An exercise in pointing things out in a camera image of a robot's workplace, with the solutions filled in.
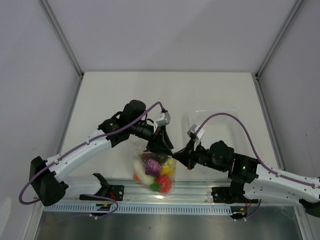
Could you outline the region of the orange toy orange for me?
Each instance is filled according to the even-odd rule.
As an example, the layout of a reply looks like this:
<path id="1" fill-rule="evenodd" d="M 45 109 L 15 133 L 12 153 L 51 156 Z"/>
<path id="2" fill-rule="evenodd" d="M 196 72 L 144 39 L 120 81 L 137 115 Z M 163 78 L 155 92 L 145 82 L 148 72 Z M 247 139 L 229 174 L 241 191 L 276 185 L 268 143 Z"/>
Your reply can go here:
<path id="1" fill-rule="evenodd" d="M 133 179 L 134 179 L 137 183 L 142 184 L 141 180 L 139 179 L 139 177 L 138 177 L 135 173 L 133 174 Z"/>

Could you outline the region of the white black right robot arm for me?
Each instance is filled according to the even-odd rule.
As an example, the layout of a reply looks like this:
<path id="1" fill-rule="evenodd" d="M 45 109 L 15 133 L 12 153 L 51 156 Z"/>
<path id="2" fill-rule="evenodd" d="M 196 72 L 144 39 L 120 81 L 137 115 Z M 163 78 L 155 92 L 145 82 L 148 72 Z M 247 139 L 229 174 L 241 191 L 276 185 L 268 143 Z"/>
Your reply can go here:
<path id="1" fill-rule="evenodd" d="M 320 180 L 291 174 L 264 166 L 258 159 L 235 153 L 222 140 L 206 149 L 188 144 L 173 154 L 173 158 L 192 170 L 197 164 L 227 173 L 231 180 L 228 187 L 213 187 L 211 195 L 215 203 L 244 204 L 287 203 L 303 206 L 313 217 L 320 216 Z"/>

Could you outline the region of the dark purple toy plum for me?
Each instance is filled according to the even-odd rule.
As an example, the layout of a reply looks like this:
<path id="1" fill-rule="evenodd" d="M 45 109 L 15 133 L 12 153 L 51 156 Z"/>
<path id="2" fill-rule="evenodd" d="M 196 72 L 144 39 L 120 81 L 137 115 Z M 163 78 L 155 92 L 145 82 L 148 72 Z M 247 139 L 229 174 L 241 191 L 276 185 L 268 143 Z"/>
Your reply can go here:
<path id="1" fill-rule="evenodd" d="M 143 162 L 146 162 L 148 160 L 155 160 L 156 162 L 158 162 L 160 164 L 163 164 L 164 162 L 166 162 L 168 158 L 169 158 L 169 156 L 166 154 L 153 153 L 153 152 L 143 152 L 140 155 L 140 159 Z"/>

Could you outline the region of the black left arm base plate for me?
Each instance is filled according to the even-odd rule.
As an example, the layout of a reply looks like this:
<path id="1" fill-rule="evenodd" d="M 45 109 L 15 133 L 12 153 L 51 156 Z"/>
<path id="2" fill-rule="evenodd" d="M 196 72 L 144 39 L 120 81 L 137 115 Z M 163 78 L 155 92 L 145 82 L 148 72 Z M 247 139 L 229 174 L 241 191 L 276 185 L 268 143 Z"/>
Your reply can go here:
<path id="1" fill-rule="evenodd" d="M 124 190 L 124 185 L 110 185 L 107 190 L 106 197 L 121 202 L 124 198 Z"/>

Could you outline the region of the yellow toy banana bunch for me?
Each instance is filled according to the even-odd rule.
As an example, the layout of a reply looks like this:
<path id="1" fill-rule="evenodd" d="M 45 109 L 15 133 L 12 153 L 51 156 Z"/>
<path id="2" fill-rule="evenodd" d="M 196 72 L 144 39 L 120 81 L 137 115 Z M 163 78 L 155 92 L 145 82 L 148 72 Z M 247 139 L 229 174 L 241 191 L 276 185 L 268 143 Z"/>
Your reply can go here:
<path id="1" fill-rule="evenodd" d="M 172 157 L 169 157 L 162 165 L 160 174 L 161 175 L 173 175 L 175 173 L 176 164 Z"/>

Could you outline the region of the clear zip top bag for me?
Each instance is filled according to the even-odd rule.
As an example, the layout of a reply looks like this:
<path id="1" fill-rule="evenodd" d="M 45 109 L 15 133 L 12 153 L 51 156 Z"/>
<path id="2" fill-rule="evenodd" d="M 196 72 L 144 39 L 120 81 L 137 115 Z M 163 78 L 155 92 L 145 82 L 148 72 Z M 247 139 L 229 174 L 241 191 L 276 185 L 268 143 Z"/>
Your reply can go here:
<path id="1" fill-rule="evenodd" d="M 133 138 L 128 145 L 133 157 L 133 179 L 152 192 L 169 194 L 174 187 L 177 165 L 172 151 L 152 149 L 146 140 L 139 138 Z"/>

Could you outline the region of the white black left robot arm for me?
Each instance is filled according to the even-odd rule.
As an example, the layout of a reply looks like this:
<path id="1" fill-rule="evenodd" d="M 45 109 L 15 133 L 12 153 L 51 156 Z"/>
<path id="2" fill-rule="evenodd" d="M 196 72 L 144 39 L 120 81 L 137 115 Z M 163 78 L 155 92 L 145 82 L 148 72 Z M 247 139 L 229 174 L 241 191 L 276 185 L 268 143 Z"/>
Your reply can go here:
<path id="1" fill-rule="evenodd" d="M 131 100 L 122 111 L 104 120 L 72 149 L 47 159 L 37 156 L 30 163 L 27 186 L 32 186 L 37 200 L 45 207 L 56 204 L 66 196 L 105 199 L 109 185 L 100 173 L 78 179 L 70 177 L 70 173 L 94 156 L 128 140 L 130 136 L 147 141 L 148 152 L 171 155 L 174 147 L 166 131 L 171 120 L 170 114 L 162 107 L 148 124 L 147 115 L 152 109 L 152 106 L 147 108 L 142 101 Z"/>

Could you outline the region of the red toy tomato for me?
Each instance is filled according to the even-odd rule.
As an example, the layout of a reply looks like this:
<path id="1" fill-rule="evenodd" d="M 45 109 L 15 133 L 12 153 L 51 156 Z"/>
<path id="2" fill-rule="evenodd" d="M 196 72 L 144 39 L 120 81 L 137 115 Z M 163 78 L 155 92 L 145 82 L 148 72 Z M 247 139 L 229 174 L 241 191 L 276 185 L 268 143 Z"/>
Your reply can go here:
<path id="1" fill-rule="evenodd" d="M 156 177 L 155 181 L 159 185 L 158 191 L 160 193 L 168 193 L 172 188 L 172 180 L 166 174 L 163 174 L 163 175 Z"/>

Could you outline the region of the white toy radish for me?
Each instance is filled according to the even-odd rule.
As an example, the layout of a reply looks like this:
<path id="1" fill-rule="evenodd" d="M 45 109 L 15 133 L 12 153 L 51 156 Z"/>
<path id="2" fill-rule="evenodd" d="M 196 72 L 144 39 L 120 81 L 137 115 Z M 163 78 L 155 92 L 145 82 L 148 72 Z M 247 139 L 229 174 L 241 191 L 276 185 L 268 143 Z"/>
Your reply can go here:
<path id="1" fill-rule="evenodd" d="M 142 182 L 142 185 L 150 186 L 155 182 L 155 177 L 146 174 L 146 169 L 139 159 L 133 160 L 133 174 L 136 174 Z"/>

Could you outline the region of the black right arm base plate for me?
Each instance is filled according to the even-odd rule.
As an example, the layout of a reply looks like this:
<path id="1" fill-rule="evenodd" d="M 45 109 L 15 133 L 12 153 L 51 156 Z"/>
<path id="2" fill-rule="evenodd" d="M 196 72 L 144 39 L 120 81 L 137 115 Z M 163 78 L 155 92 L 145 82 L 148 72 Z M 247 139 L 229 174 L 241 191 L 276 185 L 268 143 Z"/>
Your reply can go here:
<path id="1" fill-rule="evenodd" d="M 242 189 L 236 190 L 232 187 L 212 187 L 211 188 L 211 196 L 213 198 L 214 203 L 223 203 L 223 204 L 245 204 L 245 203 L 253 203 L 257 204 L 259 202 L 258 199 L 249 199 L 245 197 L 245 191 Z"/>

